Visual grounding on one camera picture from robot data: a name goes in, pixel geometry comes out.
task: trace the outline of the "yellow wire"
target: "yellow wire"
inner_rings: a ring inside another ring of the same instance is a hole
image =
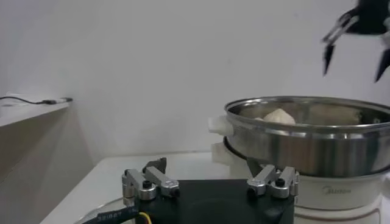
[[[142,215],[146,219],[147,224],[152,224],[151,217],[148,214],[146,214],[145,212],[140,212],[140,215]]]

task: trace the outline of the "steamed bun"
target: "steamed bun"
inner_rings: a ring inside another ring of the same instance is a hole
[[[283,124],[295,124],[294,118],[282,109],[277,109],[265,116],[264,121],[283,123]]]

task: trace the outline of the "white table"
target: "white table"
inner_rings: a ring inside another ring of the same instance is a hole
[[[41,222],[70,224],[89,211],[122,196],[121,175],[125,169],[141,170],[148,161],[167,157],[166,172],[173,179],[223,179],[229,167],[211,161],[211,153],[181,153],[155,156],[114,157],[102,160]],[[382,223],[390,223],[390,201],[383,200]]]

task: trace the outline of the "white shelf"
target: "white shelf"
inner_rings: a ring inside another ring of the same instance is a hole
[[[1,107],[0,127],[15,122],[37,117],[42,114],[51,113],[69,107],[69,103],[55,105],[21,105],[14,107]]]

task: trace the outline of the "black cord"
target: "black cord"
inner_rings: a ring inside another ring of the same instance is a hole
[[[20,100],[20,101],[23,101],[23,102],[29,103],[29,104],[45,104],[44,101],[41,101],[41,102],[31,102],[31,101],[28,101],[28,100],[25,100],[25,99],[22,99],[22,98],[19,98],[19,97],[15,97],[15,96],[3,96],[3,97],[0,97],[0,100],[4,100],[4,99],[15,99],[15,100]]]
[[[4,99],[15,99],[15,100],[20,100],[20,101],[23,101],[25,103],[29,103],[29,104],[48,104],[48,105],[53,105],[53,104],[58,104],[58,103],[65,103],[65,102],[72,102],[73,99],[72,98],[61,98],[59,100],[42,100],[42,101],[39,101],[39,102],[31,102],[31,101],[28,101],[28,100],[25,100],[25,99],[22,99],[22,98],[19,98],[19,97],[15,97],[15,96],[3,96],[3,97],[0,97],[0,100],[4,100]]]

